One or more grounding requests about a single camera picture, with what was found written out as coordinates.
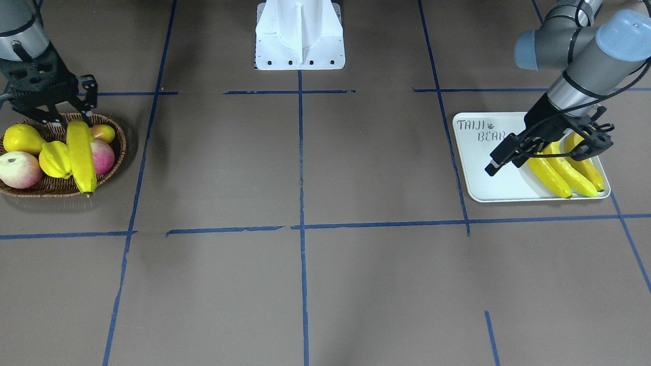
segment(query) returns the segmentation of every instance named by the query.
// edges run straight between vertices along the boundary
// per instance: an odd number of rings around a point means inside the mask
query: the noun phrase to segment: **wicker basket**
[[[68,122],[75,119],[81,119],[81,114],[79,113],[61,113],[61,116]],[[93,115],[90,118],[90,121],[93,124],[108,124],[115,130],[115,139],[111,143],[111,148],[115,153],[115,165],[108,173],[97,176],[97,186],[99,187],[106,183],[115,172],[120,169],[120,165],[122,165],[122,161],[126,154],[126,136],[124,135],[122,128],[108,117]],[[50,123],[40,124],[31,119],[23,119],[19,123],[28,124],[36,128],[47,142],[54,140],[63,141],[66,134],[63,127],[55,127]],[[0,136],[0,155],[6,153],[2,144],[4,138],[4,135]],[[71,197],[81,195],[81,192],[77,189],[73,178],[52,178],[47,175],[43,175],[43,179],[41,179],[41,181],[35,186],[22,190],[8,187],[0,180],[0,192],[12,197],[26,198]]]

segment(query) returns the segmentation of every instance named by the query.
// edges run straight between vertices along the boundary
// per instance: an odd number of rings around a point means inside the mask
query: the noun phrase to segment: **light blue joint cap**
[[[527,31],[518,37],[514,52],[516,65],[527,70],[537,70],[536,60],[536,31]]]
[[[620,10],[595,36],[608,56],[636,62],[651,57],[651,18],[633,10]]]

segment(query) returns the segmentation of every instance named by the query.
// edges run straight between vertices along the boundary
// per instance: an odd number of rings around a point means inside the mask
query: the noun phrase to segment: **white bracket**
[[[260,70],[334,70],[346,64],[341,8],[331,0],[267,0],[258,5]]]

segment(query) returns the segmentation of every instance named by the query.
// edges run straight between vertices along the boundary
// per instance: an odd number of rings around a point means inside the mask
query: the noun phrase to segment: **gray robot arm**
[[[649,0],[644,3],[651,14]],[[573,151],[556,156],[571,156],[579,161],[612,146],[608,132],[614,126],[596,124],[605,108],[600,106],[593,116],[588,116],[588,112],[646,74],[651,66],[651,18],[621,10],[602,27],[588,31],[587,26],[594,22],[600,6],[599,0],[561,0],[539,30],[525,32],[518,39],[518,66],[564,70],[525,115],[525,130],[508,135],[490,154],[492,161],[486,167],[489,175],[495,175],[510,162],[521,167],[529,158],[546,157],[536,153],[560,140],[567,129],[576,131],[584,141]],[[642,67],[636,80],[611,93]]]
[[[97,105],[94,76],[77,77],[67,69],[43,29],[38,9],[34,14],[25,0],[0,1],[0,72],[10,83],[0,100],[8,100],[14,111],[37,122],[64,124],[56,105],[68,102],[89,123]],[[87,92],[83,101],[77,97],[80,83]]]

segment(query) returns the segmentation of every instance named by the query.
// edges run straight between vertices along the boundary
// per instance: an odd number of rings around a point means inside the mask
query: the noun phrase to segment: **banana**
[[[38,162],[43,172],[52,178],[68,179],[72,175],[68,146],[61,141],[43,143]]]
[[[561,177],[545,158],[529,158],[527,165],[540,181],[549,188],[555,195],[562,198],[570,198],[572,189],[570,185]]]
[[[576,147],[576,145],[578,145],[582,140],[583,137],[581,137],[581,135],[577,134],[576,132],[572,132],[568,137],[565,138],[565,151],[572,151],[572,149]],[[594,187],[597,189],[597,191],[603,192],[605,189],[603,177],[601,174],[599,174],[599,171],[597,171],[597,168],[594,167],[594,164],[590,161],[590,159],[585,159],[577,162],[576,160],[568,157],[567,161],[574,169],[576,169],[576,171],[588,178],[588,180],[594,184]]]
[[[560,154],[561,148],[559,147],[559,142],[550,143],[543,154]],[[549,164],[558,172],[558,174],[565,179],[565,181],[572,187],[576,192],[586,196],[586,197],[597,197],[597,189],[594,187],[588,178],[584,177],[574,169],[570,163],[564,158],[548,158]]]
[[[70,153],[72,177],[77,188],[87,197],[90,197],[97,188],[97,175],[92,160],[90,142],[94,139],[90,128],[82,120],[73,120],[68,123],[66,142]]]

